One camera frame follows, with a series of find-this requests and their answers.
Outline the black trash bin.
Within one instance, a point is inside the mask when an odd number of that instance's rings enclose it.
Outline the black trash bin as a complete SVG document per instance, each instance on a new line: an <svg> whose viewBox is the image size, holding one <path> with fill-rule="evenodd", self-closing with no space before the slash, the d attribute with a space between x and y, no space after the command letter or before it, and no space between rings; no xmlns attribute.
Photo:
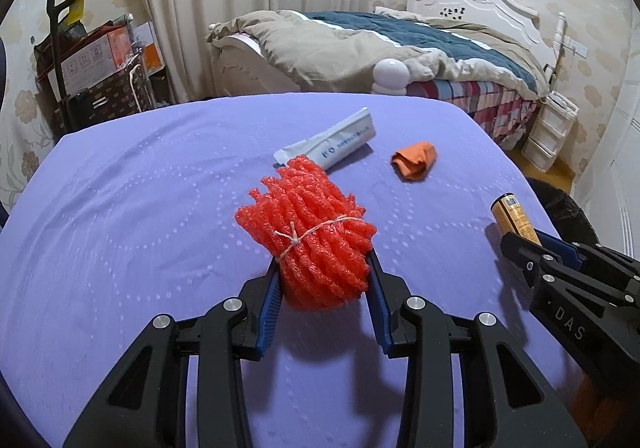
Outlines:
<svg viewBox="0 0 640 448"><path fill-rule="evenodd" d="M586 214L569 194L544 180L533 177L526 180L562 240L587 246L600 242Z"/></svg>

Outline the white orange cardboard box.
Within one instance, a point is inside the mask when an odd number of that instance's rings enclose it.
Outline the white orange cardboard box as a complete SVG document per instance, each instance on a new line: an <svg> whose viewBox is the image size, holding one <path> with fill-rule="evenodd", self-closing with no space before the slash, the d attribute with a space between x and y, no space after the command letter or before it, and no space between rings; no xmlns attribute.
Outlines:
<svg viewBox="0 0 640 448"><path fill-rule="evenodd" d="M146 22L140 26L126 24L81 46L62 61L66 94L74 96L122 70L136 53L136 45L142 48L145 70L155 73L165 67L152 23Z"/></svg>

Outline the white round bedpost knob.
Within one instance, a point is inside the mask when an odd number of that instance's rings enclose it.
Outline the white round bedpost knob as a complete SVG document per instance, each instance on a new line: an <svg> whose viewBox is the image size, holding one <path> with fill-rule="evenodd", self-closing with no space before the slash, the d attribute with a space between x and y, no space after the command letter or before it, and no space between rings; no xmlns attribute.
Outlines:
<svg viewBox="0 0 640 448"><path fill-rule="evenodd" d="M372 93L405 96L411 83L409 69L397 59L383 59L372 71Z"/></svg>

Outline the bed with white headboard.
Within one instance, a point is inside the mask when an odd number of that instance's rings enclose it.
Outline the bed with white headboard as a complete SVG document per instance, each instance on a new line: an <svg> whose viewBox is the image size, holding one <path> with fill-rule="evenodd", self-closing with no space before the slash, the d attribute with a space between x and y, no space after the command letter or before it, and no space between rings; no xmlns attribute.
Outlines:
<svg viewBox="0 0 640 448"><path fill-rule="evenodd" d="M329 92L419 96L462 109L503 149L552 91L567 18L553 38L516 0L408 0L372 12L258 10L210 25L220 96Z"/></svg>

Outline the amber yellow-label bottle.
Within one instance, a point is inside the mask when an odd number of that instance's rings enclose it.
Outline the amber yellow-label bottle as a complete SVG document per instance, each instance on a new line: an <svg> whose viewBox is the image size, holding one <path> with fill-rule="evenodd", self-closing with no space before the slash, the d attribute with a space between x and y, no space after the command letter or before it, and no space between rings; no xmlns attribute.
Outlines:
<svg viewBox="0 0 640 448"><path fill-rule="evenodd" d="M534 226L514 194L508 192L498 197L492 202L490 212L492 216L494 216L502 236L510 232L530 242L534 242L538 244L538 246L541 245Z"/></svg>

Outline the dark patterned storage basket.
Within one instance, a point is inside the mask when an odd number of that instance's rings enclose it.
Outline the dark patterned storage basket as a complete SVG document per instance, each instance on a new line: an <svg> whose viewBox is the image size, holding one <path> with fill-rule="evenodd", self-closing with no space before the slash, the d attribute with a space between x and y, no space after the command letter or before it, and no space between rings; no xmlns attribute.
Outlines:
<svg viewBox="0 0 640 448"><path fill-rule="evenodd" d="M63 134L154 108L154 93L140 54L105 80L58 103Z"/></svg>

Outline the purple tablecloth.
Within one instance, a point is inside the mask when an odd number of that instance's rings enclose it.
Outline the purple tablecloth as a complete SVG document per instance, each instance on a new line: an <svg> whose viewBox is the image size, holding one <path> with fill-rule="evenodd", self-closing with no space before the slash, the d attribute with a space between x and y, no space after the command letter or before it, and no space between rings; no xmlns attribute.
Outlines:
<svg viewBox="0 0 640 448"><path fill-rule="evenodd" d="M270 262L235 221L276 150L368 108L375 138L330 179L373 224L386 272L444 312L492 312L571 402L582 372L529 313L490 207L518 197L552 226L518 168L462 110L413 97L236 97L122 118L64 137L1 234L1 371L38 432L61 446L122 352L158 314L200 316ZM437 161L403 180L392 155L430 142Z"/></svg>

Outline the white plastic drawer unit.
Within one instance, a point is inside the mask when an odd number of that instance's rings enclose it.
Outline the white plastic drawer unit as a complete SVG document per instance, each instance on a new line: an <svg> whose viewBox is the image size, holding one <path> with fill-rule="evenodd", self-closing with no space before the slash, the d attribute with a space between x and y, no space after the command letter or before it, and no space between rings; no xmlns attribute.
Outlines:
<svg viewBox="0 0 640 448"><path fill-rule="evenodd" d="M522 148L522 156L537 170L546 172L552 167L577 119L578 111L576 104L555 90L544 97Z"/></svg>

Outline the black hand trolley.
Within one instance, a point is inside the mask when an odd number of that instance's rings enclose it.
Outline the black hand trolley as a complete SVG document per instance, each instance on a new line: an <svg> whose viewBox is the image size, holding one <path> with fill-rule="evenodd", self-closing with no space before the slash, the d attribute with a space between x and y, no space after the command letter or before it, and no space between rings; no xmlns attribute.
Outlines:
<svg viewBox="0 0 640 448"><path fill-rule="evenodd" d="M72 122L70 122L70 115L68 114L67 103L68 95L66 92L64 76L62 71L61 61L61 49L60 49L60 36L58 35L58 26L60 25L60 15L65 9L71 8L76 0L62 0L61 3L57 3L56 0L47 0L47 15L50 22L50 37L52 45L52 58L54 65L54 72L56 82L58 82L58 92L60 93L60 110L64 123L64 128L67 133L71 133L73 129Z"/></svg>

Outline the beige and blue quilt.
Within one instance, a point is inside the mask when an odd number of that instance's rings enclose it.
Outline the beige and blue quilt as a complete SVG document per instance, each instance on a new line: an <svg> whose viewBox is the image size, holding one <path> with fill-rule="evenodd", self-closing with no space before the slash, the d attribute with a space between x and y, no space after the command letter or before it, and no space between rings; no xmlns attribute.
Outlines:
<svg viewBox="0 0 640 448"><path fill-rule="evenodd" d="M379 7L374 12L258 10L210 25L212 59L246 35L266 65L303 92L370 93L383 59L409 69L411 83L493 82L525 100L549 93L544 65L514 36L465 20Z"/></svg>

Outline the red foam net bundle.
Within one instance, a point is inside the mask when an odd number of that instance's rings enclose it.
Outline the red foam net bundle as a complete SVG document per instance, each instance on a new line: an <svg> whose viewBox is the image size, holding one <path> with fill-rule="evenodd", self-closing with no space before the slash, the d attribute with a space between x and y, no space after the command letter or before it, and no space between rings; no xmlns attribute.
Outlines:
<svg viewBox="0 0 640 448"><path fill-rule="evenodd" d="M276 261L288 304L322 312L358 300L369 286L367 255L376 234L363 219L366 209L306 156L262 184L266 190L250 190L253 203L234 218Z"/></svg>

